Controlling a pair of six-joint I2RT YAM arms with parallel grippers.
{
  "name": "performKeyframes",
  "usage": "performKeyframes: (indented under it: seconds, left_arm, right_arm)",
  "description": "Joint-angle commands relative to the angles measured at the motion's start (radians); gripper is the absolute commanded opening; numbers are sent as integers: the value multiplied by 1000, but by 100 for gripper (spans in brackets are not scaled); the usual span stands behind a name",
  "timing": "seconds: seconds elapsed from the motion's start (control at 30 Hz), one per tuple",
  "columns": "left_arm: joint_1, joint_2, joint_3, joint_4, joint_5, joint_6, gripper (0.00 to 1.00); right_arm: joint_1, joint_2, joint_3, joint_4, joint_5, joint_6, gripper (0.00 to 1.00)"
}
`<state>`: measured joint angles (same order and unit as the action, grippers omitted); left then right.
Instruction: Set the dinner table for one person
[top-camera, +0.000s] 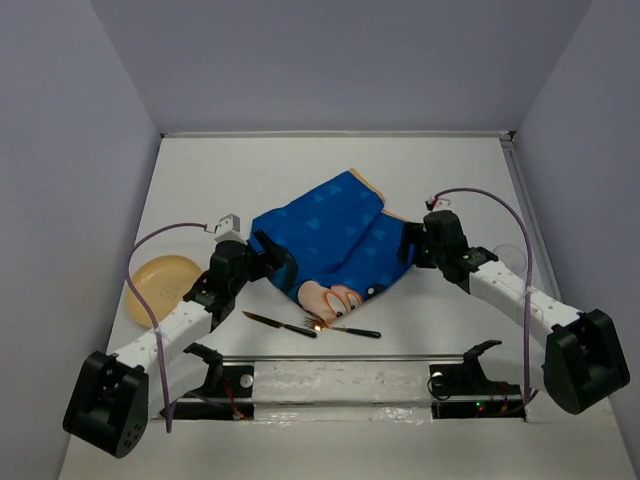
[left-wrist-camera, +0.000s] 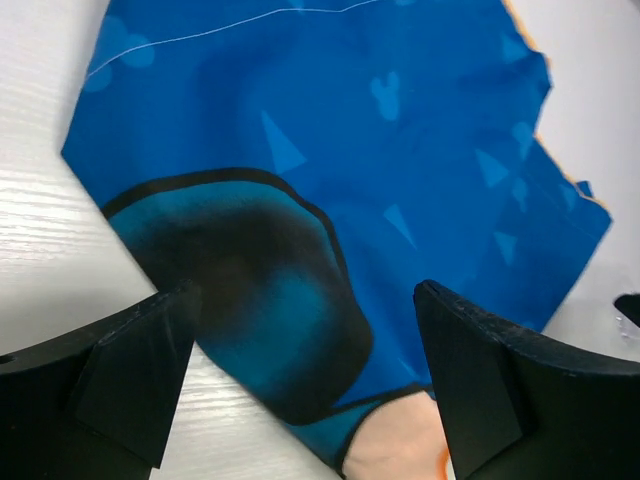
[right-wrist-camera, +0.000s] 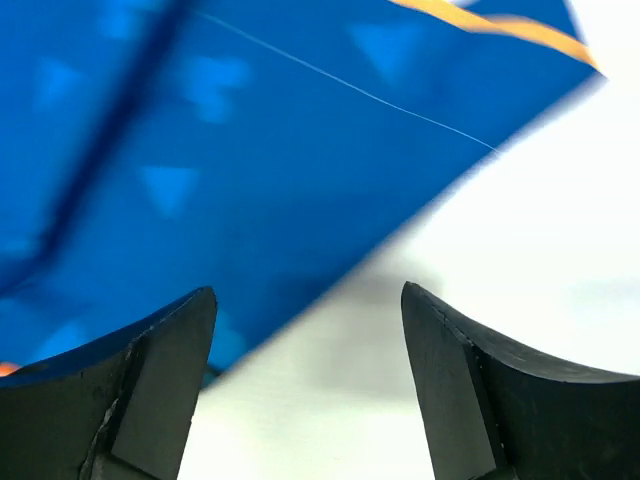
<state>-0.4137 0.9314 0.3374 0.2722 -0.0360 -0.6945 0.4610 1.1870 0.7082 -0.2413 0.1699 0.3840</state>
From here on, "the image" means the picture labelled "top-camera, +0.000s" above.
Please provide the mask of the blue cartoon placemat cloth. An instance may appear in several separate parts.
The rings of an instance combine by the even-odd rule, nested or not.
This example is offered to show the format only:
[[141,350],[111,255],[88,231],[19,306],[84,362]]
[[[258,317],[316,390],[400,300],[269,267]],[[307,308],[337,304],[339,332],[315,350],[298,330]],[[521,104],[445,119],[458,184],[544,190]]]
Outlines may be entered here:
[[355,169],[252,220],[284,249],[271,284],[330,324],[384,293],[411,265],[398,259],[407,221]]

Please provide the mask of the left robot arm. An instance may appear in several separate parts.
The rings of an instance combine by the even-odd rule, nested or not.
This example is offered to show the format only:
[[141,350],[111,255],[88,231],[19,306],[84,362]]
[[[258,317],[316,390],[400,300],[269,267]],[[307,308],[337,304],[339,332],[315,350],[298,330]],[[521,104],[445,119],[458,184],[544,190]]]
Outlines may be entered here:
[[183,395],[215,392],[221,355],[203,345],[233,311],[249,282],[282,268],[286,249],[263,231],[251,240],[217,243],[209,267],[160,322],[112,353],[95,351],[83,362],[63,417],[65,432],[115,458],[128,455],[149,419],[168,418]]

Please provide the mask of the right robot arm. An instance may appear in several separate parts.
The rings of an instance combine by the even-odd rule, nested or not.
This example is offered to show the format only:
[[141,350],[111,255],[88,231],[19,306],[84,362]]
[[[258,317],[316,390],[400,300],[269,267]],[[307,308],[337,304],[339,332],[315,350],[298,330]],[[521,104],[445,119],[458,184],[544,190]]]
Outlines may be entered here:
[[562,410],[577,415],[630,383],[613,320],[599,309],[580,311],[528,286],[484,247],[471,247],[450,210],[404,225],[398,258],[439,270],[445,280],[496,308],[523,329],[523,342],[544,351],[542,380]]

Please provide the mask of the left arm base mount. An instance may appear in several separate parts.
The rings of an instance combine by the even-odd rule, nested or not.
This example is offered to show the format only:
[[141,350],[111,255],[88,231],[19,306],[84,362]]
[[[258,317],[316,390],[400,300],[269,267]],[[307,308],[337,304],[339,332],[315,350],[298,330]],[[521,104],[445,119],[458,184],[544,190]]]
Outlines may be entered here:
[[172,418],[241,421],[254,416],[254,365],[228,363],[220,353],[192,344],[166,367]]

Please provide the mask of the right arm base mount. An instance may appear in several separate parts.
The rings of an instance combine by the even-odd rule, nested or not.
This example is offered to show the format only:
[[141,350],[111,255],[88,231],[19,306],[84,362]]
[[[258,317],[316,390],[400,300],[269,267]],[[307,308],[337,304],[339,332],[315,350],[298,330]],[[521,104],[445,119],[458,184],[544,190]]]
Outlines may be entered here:
[[499,340],[486,340],[467,350],[458,363],[429,366],[427,389],[433,399],[434,420],[526,419],[520,387],[489,380],[481,366],[485,352],[501,344]]

